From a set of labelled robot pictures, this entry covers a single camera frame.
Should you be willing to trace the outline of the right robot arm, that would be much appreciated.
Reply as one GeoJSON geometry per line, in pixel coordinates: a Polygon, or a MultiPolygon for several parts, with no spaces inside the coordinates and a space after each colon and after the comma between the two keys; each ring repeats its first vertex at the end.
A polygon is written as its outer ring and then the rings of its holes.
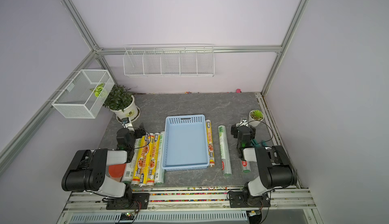
{"type": "Polygon", "coordinates": [[[257,164],[259,176],[243,188],[245,201],[258,199],[275,189],[297,184],[297,174],[282,146],[254,146],[255,129],[248,124],[231,126],[231,135],[237,139],[240,159],[257,164]]]}

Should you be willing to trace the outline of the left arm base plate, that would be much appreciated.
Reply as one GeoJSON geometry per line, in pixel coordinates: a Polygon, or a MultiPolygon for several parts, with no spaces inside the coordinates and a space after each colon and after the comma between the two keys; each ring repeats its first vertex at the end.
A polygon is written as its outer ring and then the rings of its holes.
{"type": "Polygon", "coordinates": [[[132,194],[131,199],[115,198],[103,200],[106,203],[107,210],[141,210],[147,209],[150,202],[150,194],[136,192],[132,194]]]}

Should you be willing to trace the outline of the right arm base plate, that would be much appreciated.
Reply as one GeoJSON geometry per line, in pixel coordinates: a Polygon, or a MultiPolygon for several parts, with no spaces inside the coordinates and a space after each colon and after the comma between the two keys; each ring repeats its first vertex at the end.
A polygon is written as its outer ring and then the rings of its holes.
{"type": "Polygon", "coordinates": [[[261,196],[251,196],[245,191],[228,191],[227,200],[230,208],[270,207],[270,197],[267,193],[261,196]]]}

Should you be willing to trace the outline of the white green plastic wrap roll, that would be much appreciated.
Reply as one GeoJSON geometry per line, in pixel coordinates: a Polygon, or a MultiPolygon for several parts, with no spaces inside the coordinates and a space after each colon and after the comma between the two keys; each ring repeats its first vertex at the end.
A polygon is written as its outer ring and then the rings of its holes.
{"type": "Polygon", "coordinates": [[[241,170],[242,170],[243,173],[251,172],[251,167],[250,167],[249,162],[241,161],[241,170]]]}
{"type": "Polygon", "coordinates": [[[160,133],[160,141],[159,141],[159,150],[158,150],[158,158],[157,158],[157,166],[156,166],[156,176],[155,176],[155,184],[160,185],[164,183],[164,174],[165,170],[162,168],[163,157],[162,153],[164,150],[164,134],[165,132],[160,133]]]}
{"type": "Polygon", "coordinates": [[[218,127],[220,154],[222,162],[222,171],[225,176],[232,175],[232,166],[229,153],[229,145],[227,139],[227,131],[224,125],[218,127]]]}

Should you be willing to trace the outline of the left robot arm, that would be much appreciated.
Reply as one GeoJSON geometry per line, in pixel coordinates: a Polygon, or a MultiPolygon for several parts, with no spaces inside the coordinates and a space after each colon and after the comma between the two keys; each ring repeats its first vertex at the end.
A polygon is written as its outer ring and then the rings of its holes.
{"type": "Polygon", "coordinates": [[[146,136],[143,124],[125,125],[116,133],[117,149],[79,150],[67,168],[61,187],[67,192],[91,192],[110,199],[131,201],[132,190],[127,184],[106,175],[111,165],[130,163],[135,155],[137,139],[146,136]]]}

